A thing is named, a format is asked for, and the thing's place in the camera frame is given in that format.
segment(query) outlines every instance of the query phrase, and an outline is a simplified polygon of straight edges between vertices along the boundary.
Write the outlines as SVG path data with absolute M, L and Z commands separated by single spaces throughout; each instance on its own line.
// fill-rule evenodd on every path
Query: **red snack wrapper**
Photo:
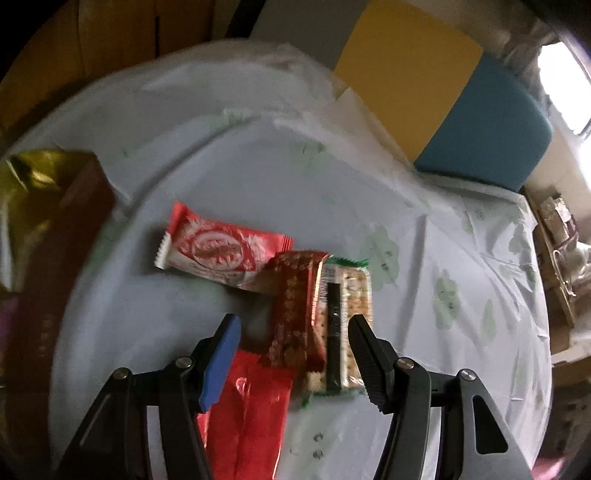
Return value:
M 278 296 L 271 313 L 273 337 L 263 362 L 296 372 L 322 372 L 326 347 L 314 329 L 322 263 L 326 252 L 278 254 L 269 264 L 278 273 Z
M 207 432 L 203 416 L 196 416 L 216 480 L 274 477 L 294 373 L 263 367 L 259 359 L 238 350 L 222 395 L 209 412 Z
M 257 281 L 258 274 L 277 253 L 291 250 L 292 246 L 293 239 L 287 235 L 201 218 L 177 202 L 154 264 L 243 290 L 268 293 L 268 285 Z

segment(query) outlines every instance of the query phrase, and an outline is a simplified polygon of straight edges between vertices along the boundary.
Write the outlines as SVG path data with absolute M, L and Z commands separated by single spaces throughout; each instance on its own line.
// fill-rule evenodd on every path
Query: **gray panel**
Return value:
M 334 70 L 368 0 L 267 0 L 251 38 L 290 43 Z

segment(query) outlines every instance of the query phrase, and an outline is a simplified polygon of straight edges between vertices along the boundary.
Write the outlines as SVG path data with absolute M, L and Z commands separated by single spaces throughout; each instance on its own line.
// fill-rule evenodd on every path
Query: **screw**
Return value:
M 474 382 L 476 379 L 476 374 L 468 368 L 463 368 L 460 375 L 464 380 L 468 380 L 469 382 Z
M 402 368 L 403 370 L 410 370 L 411 368 L 414 368 L 414 362 L 405 356 L 396 360 L 396 365 L 398 368 Z
M 113 378 L 115 380 L 123 380 L 127 378 L 127 375 L 129 375 L 130 373 L 131 371 L 129 370 L 129 368 L 121 367 L 113 372 Z
M 193 364 L 193 360 L 189 356 L 180 356 L 174 362 L 177 368 L 181 370 L 185 370 L 189 368 Z

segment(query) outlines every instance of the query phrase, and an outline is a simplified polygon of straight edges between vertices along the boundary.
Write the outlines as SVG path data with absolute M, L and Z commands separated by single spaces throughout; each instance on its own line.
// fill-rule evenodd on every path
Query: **bright light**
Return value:
M 591 83 L 564 43 L 542 47 L 540 80 L 569 128 L 579 135 L 591 118 Z

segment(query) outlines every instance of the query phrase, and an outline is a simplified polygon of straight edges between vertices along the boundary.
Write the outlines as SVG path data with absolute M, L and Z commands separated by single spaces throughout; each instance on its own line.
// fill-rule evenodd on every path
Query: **blue gripper pad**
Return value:
M 203 375 L 199 406 L 207 412 L 222 393 L 230 365 L 240 343 L 241 321 L 238 315 L 228 313 L 213 337 L 207 339 L 207 346 L 197 360 L 197 367 Z

